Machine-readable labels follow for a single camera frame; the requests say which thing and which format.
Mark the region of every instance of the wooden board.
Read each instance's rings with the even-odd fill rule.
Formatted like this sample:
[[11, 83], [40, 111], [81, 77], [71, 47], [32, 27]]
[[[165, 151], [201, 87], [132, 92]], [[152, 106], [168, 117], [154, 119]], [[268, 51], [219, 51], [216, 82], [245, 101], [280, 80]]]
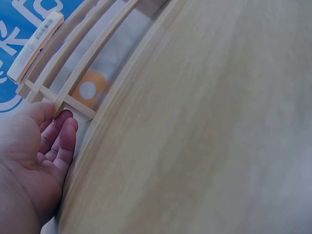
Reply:
[[59, 233], [310, 233], [311, 10], [172, 0], [90, 125]]

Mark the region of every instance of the wooden frame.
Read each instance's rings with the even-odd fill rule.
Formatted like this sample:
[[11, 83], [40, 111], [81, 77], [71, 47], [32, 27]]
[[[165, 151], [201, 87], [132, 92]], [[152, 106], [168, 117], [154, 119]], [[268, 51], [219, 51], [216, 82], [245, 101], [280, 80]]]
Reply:
[[[29, 103], [41, 101], [43, 98], [49, 99], [55, 104], [56, 115], [64, 107], [69, 107], [78, 111], [86, 120], [93, 119], [96, 112], [90, 106], [86, 106], [72, 98], [71, 95], [105, 44], [141, 1], [143, 0], [129, 0], [126, 2], [120, 12], [112, 19], [88, 49], [61, 91], [55, 94], [49, 88], [65, 62], [95, 23], [116, 2], [116, 0], [85, 0], [64, 22], [36, 58], [24, 78], [19, 82], [17, 94], [27, 99]], [[157, 4], [155, 0], [145, 1]], [[66, 38], [67, 40], [59, 49], [57, 56], [52, 58]], [[49, 61], [49, 66], [42, 72]]]

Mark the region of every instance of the barcode label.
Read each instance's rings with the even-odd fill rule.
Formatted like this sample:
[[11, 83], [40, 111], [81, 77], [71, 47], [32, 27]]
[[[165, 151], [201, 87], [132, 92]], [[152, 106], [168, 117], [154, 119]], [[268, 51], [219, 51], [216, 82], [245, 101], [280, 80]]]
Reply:
[[42, 37], [42, 35], [48, 30], [48, 28], [50, 27], [52, 23], [53, 23], [53, 19], [48, 19], [48, 21], [36, 33], [35, 38], [39, 40]]

